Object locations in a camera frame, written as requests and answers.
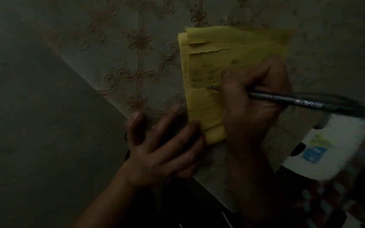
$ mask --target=yellow notepad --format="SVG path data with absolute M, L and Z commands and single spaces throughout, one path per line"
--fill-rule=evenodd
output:
M 186 28 L 178 34 L 188 118 L 200 120 L 208 144 L 226 138 L 222 124 L 220 85 L 224 69 L 238 71 L 258 64 L 268 55 L 284 55 L 291 30 L 243 29 L 229 26 Z

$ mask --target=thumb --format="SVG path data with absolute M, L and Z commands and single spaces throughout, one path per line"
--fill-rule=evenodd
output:
M 231 70 L 221 73 L 223 105 L 227 111 L 241 111 L 249 101 L 245 85 Z

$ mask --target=black pen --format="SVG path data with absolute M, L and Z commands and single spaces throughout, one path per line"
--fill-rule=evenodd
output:
M 207 86 L 207 88 L 221 91 L 219 86 Z M 322 110 L 333 113 L 338 113 L 346 116 L 353 117 L 363 117 L 365 118 L 365 106 L 360 105 L 358 102 L 353 101 L 349 98 L 337 95 L 327 95 L 327 94 L 313 94 L 313 93 L 293 93 L 291 95 L 284 95 L 279 93 L 272 92 L 263 92 L 263 91 L 247 91 L 249 97 L 264 99 L 268 101 L 275 101 L 284 106 L 293 105 L 300 106 L 314 110 Z M 320 95 L 325 97 L 335 97 L 337 99 L 341 99 L 342 102 L 333 102 L 323 99 L 314 99 L 314 98 L 306 98 L 302 97 L 302 95 Z

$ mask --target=fingernail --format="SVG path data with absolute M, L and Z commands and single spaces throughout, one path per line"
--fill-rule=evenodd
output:
M 221 79 L 227 78 L 231 75 L 233 75 L 233 72 L 231 70 L 223 70 L 221 72 Z
M 181 106 L 174 106 L 174 107 L 172 108 L 172 111 L 173 111 L 175 114 L 180 115 L 180 114 L 182 113 L 183 109 L 181 108 Z
M 130 116 L 129 120 L 135 121 L 139 117 L 139 112 L 135 111 L 132 116 Z

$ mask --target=floral wallpaper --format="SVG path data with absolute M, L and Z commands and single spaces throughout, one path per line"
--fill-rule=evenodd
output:
M 177 44 L 185 27 L 294 29 L 286 57 L 294 91 L 336 92 L 347 86 L 337 82 L 360 80 L 365 70 L 365 0 L 0 0 L 0 6 L 125 116 L 140 109 L 153 121 L 185 103 Z M 287 111 L 269 137 L 293 134 L 291 118 L 305 116 Z M 225 192 L 226 149 L 212 156 L 213 166 L 196 178 L 233 208 Z

